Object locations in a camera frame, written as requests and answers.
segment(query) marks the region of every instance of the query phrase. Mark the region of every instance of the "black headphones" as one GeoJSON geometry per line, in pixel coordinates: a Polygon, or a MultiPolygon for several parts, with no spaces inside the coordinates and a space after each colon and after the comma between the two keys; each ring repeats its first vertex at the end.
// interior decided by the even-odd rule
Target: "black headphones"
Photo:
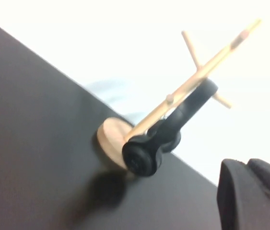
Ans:
{"type": "Polygon", "coordinates": [[[180,129],[217,92],[205,79],[167,119],[159,120],[147,134],[134,136],[122,148],[123,160],[137,176],[152,176],[162,163],[162,154],[171,152],[181,140],[180,129]]]}

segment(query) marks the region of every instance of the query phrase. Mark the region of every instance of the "wooden headphone stand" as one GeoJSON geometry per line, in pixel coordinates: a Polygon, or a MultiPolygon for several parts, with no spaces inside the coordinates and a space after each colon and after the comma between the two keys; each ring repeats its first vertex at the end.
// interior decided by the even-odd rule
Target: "wooden headphone stand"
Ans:
{"type": "MultiPolygon", "coordinates": [[[[261,23],[260,19],[256,19],[252,24],[247,26],[230,44],[220,50],[205,65],[201,65],[195,53],[191,39],[187,32],[183,31],[182,36],[186,42],[188,50],[197,67],[194,73],[186,82],[177,88],[172,94],[167,95],[166,99],[160,103],[153,111],[151,111],[142,121],[135,127],[127,122],[110,117],[106,119],[97,130],[97,138],[99,144],[105,154],[117,165],[127,169],[122,158],[123,145],[133,136],[141,135],[154,125],[161,117],[163,117],[170,109],[176,108],[184,99],[192,92],[200,83],[208,77],[208,75],[252,33],[261,23]]],[[[231,108],[231,104],[218,94],[213,96],[215,100],[220,102],[227,108],[231,108]]]]}

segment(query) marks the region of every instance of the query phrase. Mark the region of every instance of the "black desk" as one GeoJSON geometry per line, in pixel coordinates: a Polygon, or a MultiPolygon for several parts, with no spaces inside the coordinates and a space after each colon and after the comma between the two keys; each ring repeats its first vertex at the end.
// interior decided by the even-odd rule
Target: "black desk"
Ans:
{"type": "Polygon", "coordinates": [[[220,229],[216,187],[173,155],[147,179],[100,173],[94,134],[110,116],[0,29],[0,230],[220,229]]]}

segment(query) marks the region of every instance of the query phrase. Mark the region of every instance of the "headphone ear cup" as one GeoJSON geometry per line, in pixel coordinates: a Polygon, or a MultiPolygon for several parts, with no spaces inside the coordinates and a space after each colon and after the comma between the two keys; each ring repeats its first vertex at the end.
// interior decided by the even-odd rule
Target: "headphone ear cup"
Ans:
{"type": "MultiPolygon", "coordinates": [[[[149,137],[153,136],[157,132],[157,129],[163,122],[164,122],[164,119],[161,119],[161,120],[158,120],[154,125],[152,125],[147,131],[147,136],[149,137]]],[[[172,141],[166,144],[163,144],[161,147],[163,153],[172,152],[172,150],[174,150],[179,145],[181,138],[182,138],[181,132],[178,132],[176,137],[172,141]]]]}
{"type": "Polygon", "coordinates": [[[141,145],[148,138],[146,135],[134,136],[122,148],[125,165],[137,176],[151,176],[156,172],[153,159],[141,145]]]}
{"type": "Polygon", "coordinates": [[[171,153],[179,145],[181,139],[182,139],[181,132],[178,132],[173,141],[162,145],[163,152],[171,153]]]}

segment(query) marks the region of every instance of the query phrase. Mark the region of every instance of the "wooden base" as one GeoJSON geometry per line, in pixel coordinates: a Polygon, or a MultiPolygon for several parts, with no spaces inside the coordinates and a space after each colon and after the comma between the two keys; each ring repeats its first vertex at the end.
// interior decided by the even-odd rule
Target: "wooden base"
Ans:
{"type": "Polygon", "coordinates": [[[124,137],[131,129],[125,121],[110,117],[97,130],[97,139],[105,154],[124,169],[127,168],[122,158],[122,147],[126,143],[124,137]]]}

